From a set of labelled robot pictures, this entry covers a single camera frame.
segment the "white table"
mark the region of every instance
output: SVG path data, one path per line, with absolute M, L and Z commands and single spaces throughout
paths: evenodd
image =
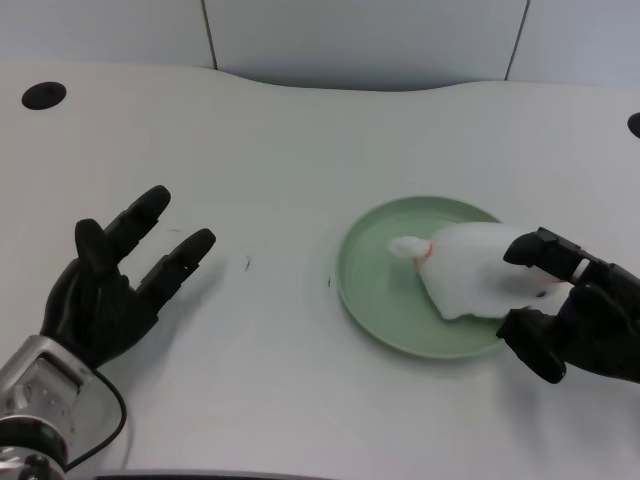
M 640 94 L 503 82 L 322 91 L 135 65 L 0 73 L 0 360 L 39 329 L 78 219 L 106 225 L 147 188 L 170 189 L 161 223 L 123 263 L 134 283 L 196 229 L 218 236 L 152 333 L 104 368 L 131 422 L 86 468 L 640 475 L 640 387 L 573 368 L 551 386 L 507 349 L 407 357 L 355 326 L 327 286 L 349 225 L 416 194 L 544 225 L 640 273 L 640 140 L 626 127 Z M 67 98 L 24 109 L 23 91 L 49 80 Z M 117 412 L 92 395 L 82 407 L 94 433 L 77 451 Z

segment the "green plate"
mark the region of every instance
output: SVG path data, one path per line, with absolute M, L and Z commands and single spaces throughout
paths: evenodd
M 497 320 L 443 320 L 410 259 L 393 257 L 391 239 L 430 238 L 454 223 L 499 222 L 467 203 L 410 197 L 381 205 L 351 228 L 338 254 L 340 297 L 353 318 L 387 345 L 429 358 L 461 358 L 502 343 Z

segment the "white stuffed toy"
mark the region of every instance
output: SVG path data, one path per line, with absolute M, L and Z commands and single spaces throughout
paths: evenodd
M 558 279 L 539 268 L 511 265 L 502 257 L 526 230 L 500 223 L 461 223 L 443 228 L 431 240 L 401 237 L 389 244 L 414 265 L 442 318 L 472 314 L 502 318 L 513 308 L 549 311 Z

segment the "white wall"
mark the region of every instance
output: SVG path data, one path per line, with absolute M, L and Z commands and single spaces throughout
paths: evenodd
M 640 88 L 640 0 L 531 0 L 509 80 Z
M 221 70 L 404 90 L 503 80 L 526 0 L 206 0 Z
M 213 66 L 200 0 L 0 0 L 0 60 Z
M 403 90 L 503 79 L 526 0 L 206 0 L 219 68 Z M 509 80 L 640 88 L 640 0 L 530 0 Z M 0 61 L 213 67 L 201 0 L 0 0 Z

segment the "black cable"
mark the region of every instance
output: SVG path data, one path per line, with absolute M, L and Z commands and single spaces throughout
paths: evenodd
M 84 462 L 85 460 L 93 457 L 96 453 L 98 453 L 104 447 L 106 447 L 111 442 L 113 442 L 115 440 L 115 438 L 118 435 L 120 435 L 120 432 L 122 432 L 122 429 L 124 428 L 124 424 L 127 423 L 127 405 L 124 403 L 124 398 L 122 398 L 122 395 L 120 394 L 118 389 L 115 387 L 115 385 L 113 383 L 111 383 L 107 379 L 107 377 L 102 375 L 97 370 L 92 370 L 91 373 L 93 373 L 98 378 L 98 380 L 100 380 L 102 383 L 104 383 L 107 386 L 107 388 L 109 390 L 111 390 L 111 393 L 113 393 L 113 396 L 116 397 L 116 400 L 118 401 L 118 405 L 120 405 L 120 423 L 118 423 L 118 426 L 116 427 L 116 429 L 106 439 L 104 439 L 102 442 L 100 442 L 98 445 L 93 447 L 88 452 L 80 455 L 73 462 L 67 463 L 67 466 L 64 468 L 65 472 L 68 472 L 72 468 L 77 467 L 82 462 Z

